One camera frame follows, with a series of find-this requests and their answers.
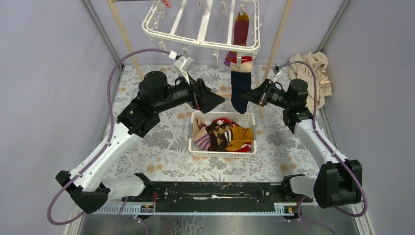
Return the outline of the red white striped sock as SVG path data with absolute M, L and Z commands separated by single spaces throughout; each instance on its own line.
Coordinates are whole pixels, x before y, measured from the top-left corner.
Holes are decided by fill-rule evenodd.
M 237 149 L 236 152 L 242 152 L 242 153 L 251 152 L 251 144 L 248 144 L 248 143 L 243 144 L 239 149 Z

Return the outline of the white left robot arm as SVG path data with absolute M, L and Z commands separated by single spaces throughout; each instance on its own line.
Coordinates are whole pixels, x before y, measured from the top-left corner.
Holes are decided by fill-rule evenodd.
M 108 138 L 78 168 L 60 171 L 55 177 L 87 214 L 113 199 L 136 197 L 146 201 L 151 197 L 152 183 L 142 173 L 124 179 L 106 180 L 104 177 L 126 150 L 160 122 L 161 112 L 187 103 L 205 114 L 225 102 L 200 78 L 179 76 L 175 84 L 170 85 L 161 71 L 147 73 L 138 87 L 137 97 L 118 115 Z

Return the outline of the maroon purple striped sock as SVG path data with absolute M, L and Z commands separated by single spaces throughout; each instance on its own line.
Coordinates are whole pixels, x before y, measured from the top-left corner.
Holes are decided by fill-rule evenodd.
M 232 42 L 233 45 L 236 45 L 236 46 L 247 45 L 249 23 L 250 23 L 250 19 L 246 12 L 244 12 L 242 15 L 240 13 L 237 13 L 235 24 L 233 27 L 233 42 Z M 236 51 L 229 51 L 224 60 L 224 65 L 229 67 L 231 65 L 232 59 L 236 56 L 237 56 Z

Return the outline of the white plastic basket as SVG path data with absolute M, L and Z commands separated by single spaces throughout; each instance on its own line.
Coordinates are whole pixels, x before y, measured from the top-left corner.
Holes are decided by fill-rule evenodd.
M 251 150 L 242 153 L 242 152 L 218 152 L 218 151 L 204 151 L 196 145 L 194 142 L 193 136 L 197 133 L 197 120 L 202 119 L 206 124 L 211 124 L 212 121 L 219 118 L 226 118 L 230 121 L 236 122 L 237 124 L 242 125 L 242 127 L 248 127 L 253 131 L 253 142 L 251 144 Z M 190 121 L 190 130 L 189 130 L 189 140 L 188 140 L 188 150 L 193 157 L 206 157 L 206 158 L 250 158 L 254 156 L 257 151 L 257 140 L 256 140 L 256 130 L 258 124 L 255 121 L 253 113 L 240 114 L 230 113 L 230 112 L 209 112 L 203 114 L 200 111 L 195 111 L 191 115 Z

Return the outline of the navy blue sock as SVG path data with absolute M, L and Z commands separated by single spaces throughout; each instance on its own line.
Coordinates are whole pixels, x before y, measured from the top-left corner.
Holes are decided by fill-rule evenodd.
M 236 64 L 234 57 L 230 64 L 231 69 L 231 103 L 240 114 L 246 113 L 248 101 L 242 98 L 242 94 L 251 90 L 253 59 L 251 56 L 242 56 L 241 64 Z

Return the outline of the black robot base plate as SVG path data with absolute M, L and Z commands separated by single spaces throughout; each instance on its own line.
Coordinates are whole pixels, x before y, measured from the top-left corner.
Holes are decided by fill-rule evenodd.
M 138 196 L 123 198 L 161 213 L 277 214 L 303 198 L 281 183 L 149 182 Z

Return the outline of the purple striped beige sock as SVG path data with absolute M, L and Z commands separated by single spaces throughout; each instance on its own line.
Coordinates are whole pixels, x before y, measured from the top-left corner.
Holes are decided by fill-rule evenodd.
M 193 142 L 202 150 L 208 151 L 211 145 L 210 135 L 207 131 L 207 125 L 201 118 L 195 119 L 196 132 L 193 135 Z

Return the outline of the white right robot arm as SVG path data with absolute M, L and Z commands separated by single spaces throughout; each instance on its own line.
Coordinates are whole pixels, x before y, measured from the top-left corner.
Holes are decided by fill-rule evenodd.
M 299 195 L 315 199 L 321 208 L 364 203 L 363 168 L 358 160 L 349 160 L 322 133 L 316 119 L 306 106 L 308 84 L 300 79 L 290 82 L 286 91 L 277 82 L 266 79 L 259 87 L 246 92 L 242 98 L 258 106 L 273 104 L 283 109 L 284 124 L 301 140 L 319 167 L 316 178 L 305 175 L 285 177 L 281 197 L 288 202 Z

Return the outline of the mustard yellow striped sock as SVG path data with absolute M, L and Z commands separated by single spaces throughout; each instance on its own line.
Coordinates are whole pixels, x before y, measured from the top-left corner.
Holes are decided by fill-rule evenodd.
M 252 145 L 254 140 L 253 132 L 250 128 L 243 128 L 241 126 L 234 126 L 225 133 L 229 141 L 226 151 L 236 152 L 243 144 L 248 143 Z

